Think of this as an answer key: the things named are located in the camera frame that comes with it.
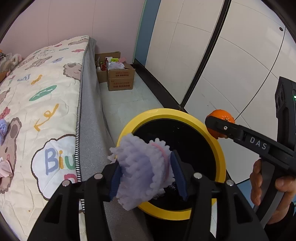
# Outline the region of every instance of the finger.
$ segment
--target finger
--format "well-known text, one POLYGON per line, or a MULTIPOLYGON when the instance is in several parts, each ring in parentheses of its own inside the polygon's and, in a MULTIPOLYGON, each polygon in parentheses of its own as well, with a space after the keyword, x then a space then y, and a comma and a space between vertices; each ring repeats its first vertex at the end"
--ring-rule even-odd
POLYGON ((261 171, 261 159, 255 161, 253 165, 253 172, 258 174, 261 171))
POLYGON ((281 177, 276 180, 276 188, 284 192, 284 196, 277 207, 278 211, 286 209, 296 195, 296 179, 293 177, 281 177))
POLYGON ((252 172, 250 174, 250 181, 251 181, 252 188, 260 188, 263 182, 261 173, 256 174, 252 172))
POLYGON ((289 207, 282 211, 275 211, 274 214, 272 215, 271 219, 268 221, 267 224, 273 224, 281 221, 288 213, 289 207))
POLYGON ((261 195, 262 195, 262 190, 261 188, 258 188, 257 190, 252 189, 251 190, 251 201, 254 203, 256 206, 259 206, 261 203, 261 195))

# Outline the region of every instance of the metal screw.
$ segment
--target metal screw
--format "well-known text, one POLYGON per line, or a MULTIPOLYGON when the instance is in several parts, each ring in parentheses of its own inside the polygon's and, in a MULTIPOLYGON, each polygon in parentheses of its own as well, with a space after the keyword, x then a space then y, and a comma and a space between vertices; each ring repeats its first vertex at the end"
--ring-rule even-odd
POLYGON ((64 181, 62 182, 62 185, 63 185, 64 187, 69 186, 69 185, 70 185, 70 181, 69 181, 69 180, 64 180, 64 181))
POLYGON ((94 175, 94 178, 97 179, 97 180, 102 179, 103 178, 103 174, 97 173, 97 174, 94 175))
POLYGON ((201 178, 202 178, 202 174, 199 173, 199 172, 194 173, 193 176, 194 176, 194 178, 196 178, 196 179, 201 179, 201 178))
POLYGON ((234 185, 234 181, 233 180, 227 180, 226 181, 226 184, 228 185, 228 186, 233 186, 234 185))

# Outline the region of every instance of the orange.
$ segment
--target orange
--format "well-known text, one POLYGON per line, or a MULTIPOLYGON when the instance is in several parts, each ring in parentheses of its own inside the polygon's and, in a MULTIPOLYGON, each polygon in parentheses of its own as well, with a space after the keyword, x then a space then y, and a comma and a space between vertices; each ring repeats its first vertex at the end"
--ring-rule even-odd
MULTIPOLYGON (((225 110, 214 110, 212 113, 210 113, 208 116, 214 116, 217 117, 219 119, 231 122, 231 123, 235 123, 234 118, 231 116, 231 114, 229 114, 227 111, 225 110)), ((227 138, 226 135, 223 135, 217 131, 214 131, 212 129, 207 128, 208 132, 218 140, 219 137, 221 138, 227 138)))

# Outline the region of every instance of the black device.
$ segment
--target black device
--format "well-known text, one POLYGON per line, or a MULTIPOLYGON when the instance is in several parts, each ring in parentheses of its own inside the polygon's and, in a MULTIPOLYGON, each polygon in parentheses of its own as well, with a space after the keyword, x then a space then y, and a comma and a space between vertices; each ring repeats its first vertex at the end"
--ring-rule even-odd
POLYGON ((254 207, 254 211, 263 227, 284 194, 275 188, 276 179, 286 175, 296 177, 296 83, 280 77, 275 102, 278 118, 277 142, 248 128, 217 118, 207 117, 205 122, 208 128, 225 134, 262 158, 261 204, 254 207))
MULTIPOLYGON (((277 142, 296 150, 296 83, 280 77, 275 93, 276 117, 278 119, 277 142)), ((262 160, 262 195, 260 206, 254 207, 264 227, 279 205, 284 193, 275 188, 275 180, 286 173, 277 166, 262 160)))
MULTIPOLYGON (((209 240, 212 198, 218 201, 216 240, 268 241, 256 214, 233 181, 217 183, 196 173, 191 164, 181 161, 176 150, 170 161, 180 196, 194 200, 183 241, 209 240)), ((112 241, 103 201, 109 202, 116 195, 121 175, 116 161, 87 181, 64 180, 38 217, 28 241, 79 241, 79 199, 85 201, 87 240, 112 241)))

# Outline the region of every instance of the mattress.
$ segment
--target mattress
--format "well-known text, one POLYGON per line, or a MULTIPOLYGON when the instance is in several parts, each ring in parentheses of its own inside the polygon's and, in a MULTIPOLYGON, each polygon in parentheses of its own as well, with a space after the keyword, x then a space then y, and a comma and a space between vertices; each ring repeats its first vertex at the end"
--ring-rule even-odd
MULTIPOLYGON (((0 85, 0 119, 9 123, 0 157, 13 172, 0 180, 0 232, 11 240, 28 239, 63 180, 85 181, 109 164, 114 144, 100 99, 95 44, 79 36, 34 51, 0 85)), ((113 241, 152 240, 142 211, 127 212, 117 200, 104 207, 113 241)), ((87 240, 83 212, 79 227, 87 240)))
POLYGON ((0 119, 9 123, 0 156, 13 174, 0 180, 0 211, 20 240, 63 180, 81 180, 75 147, 89 41, 80 36, 35 51, 0 86, 0 119))

